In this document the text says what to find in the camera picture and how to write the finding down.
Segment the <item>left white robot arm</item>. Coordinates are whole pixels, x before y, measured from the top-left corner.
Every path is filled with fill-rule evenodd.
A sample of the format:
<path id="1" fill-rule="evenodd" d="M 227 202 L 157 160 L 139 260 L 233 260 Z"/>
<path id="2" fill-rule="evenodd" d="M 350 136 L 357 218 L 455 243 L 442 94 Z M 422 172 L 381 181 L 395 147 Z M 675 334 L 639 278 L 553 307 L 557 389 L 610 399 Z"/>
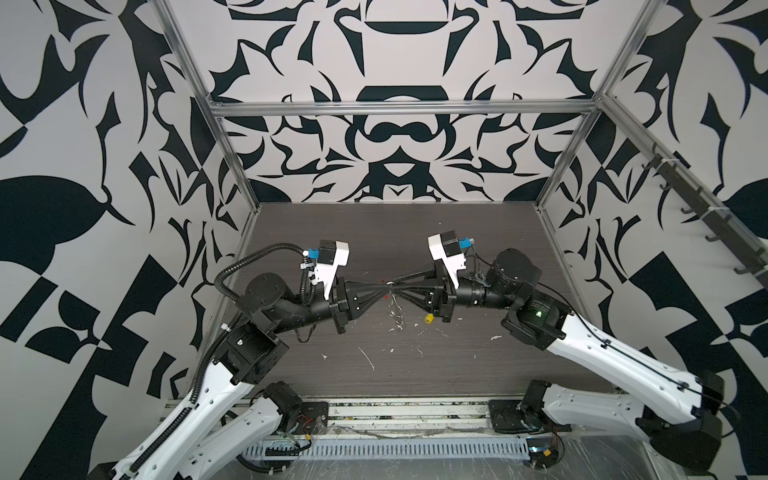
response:
<path id="1" fill-rule="evenodd" d="M 234 273 L 279 251 L 301 256 L 297 293 L 277 274 L 254 277 L 244 293 L 226 285 Z M 189 393 L 127 457 L 97 465 L 91 479 L 209 479 L 253 442 L 274 433 L 291 435 L 303 406 L 285 382 L 263 387 L 245 413 L 219 422 L 287 353 L 280 334 L 332 321 L 338 332 L 388 292 L 385 283 L 347 281 L 337 271 L 349 246 L 324 241 L 304 250 L 291 243 L 264 247 L 221 271 L 215 286 L 237 308 L 203 354 Z"/>

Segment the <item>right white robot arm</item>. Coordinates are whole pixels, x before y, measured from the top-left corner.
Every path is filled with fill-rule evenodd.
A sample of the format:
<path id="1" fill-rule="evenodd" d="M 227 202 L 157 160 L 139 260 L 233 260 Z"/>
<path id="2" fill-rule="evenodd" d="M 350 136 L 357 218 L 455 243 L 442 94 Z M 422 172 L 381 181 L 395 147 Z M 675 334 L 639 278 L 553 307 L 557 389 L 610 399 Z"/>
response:
<path id="1" fill-rule="evenodd" d="M 693 471 L 711 467 L 723 439 L 719 375 L 674 368 L 588 323 L 568 303 L 537 290 L 541 271 L 519 250 L 499 253 L 482 279 L 460 276 L 464 265 L 461 258 L 438 260 L 433 272 L 398 278 L 391 286 L 443 320 L 455 306 L 503 310 L 501 325 L 513 338 L 579 364 L 618 389 L 605 394 L 533 380 L 522 401 L 495 416 L 497 432 L 582 425 L 644 441 Z"/>

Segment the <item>black wall hook rack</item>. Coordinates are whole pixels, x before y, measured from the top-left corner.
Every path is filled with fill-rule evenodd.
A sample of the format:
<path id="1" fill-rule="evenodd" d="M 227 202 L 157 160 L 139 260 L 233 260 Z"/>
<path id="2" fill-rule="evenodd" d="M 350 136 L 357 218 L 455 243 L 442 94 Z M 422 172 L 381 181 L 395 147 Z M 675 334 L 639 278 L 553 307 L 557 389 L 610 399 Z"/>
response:
<path id="1" fill-rule="evenodd" d="M 738 260 L 736 275 L 749 275 L 767 288 L 767 245 L 760 240 L 736 213 L 718 199 L 679 158 L 666 156 L 657 143 L 640 147 L 647 156 L 645 170 L 657 173 L 663 191 L 673 191 L 685 203 L 683 215 L 702 221 L 710 231 L 705 239 L 721 243 Z"/>

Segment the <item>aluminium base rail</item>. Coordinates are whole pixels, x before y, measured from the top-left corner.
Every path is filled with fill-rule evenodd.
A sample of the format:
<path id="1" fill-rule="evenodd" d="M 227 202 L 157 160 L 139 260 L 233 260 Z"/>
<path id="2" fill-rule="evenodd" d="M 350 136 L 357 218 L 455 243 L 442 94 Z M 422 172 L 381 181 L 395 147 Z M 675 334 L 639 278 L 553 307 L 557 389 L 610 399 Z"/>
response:
<path id="1" fill-rule="evenodd" d="M 217 434 L 250 441 L 270 435 L 281 437 L 331 432 L 363 437 L 389 438 L 453 434 L 495 435 L 490 412 L 491 397 L 437 398 L 306 398 L 287 420 L 266 398 L 204 396 L 167 405 L 165 420 L 185 407 L 191 408 L 179 428 L 201 428 L 201 438 Z"/>

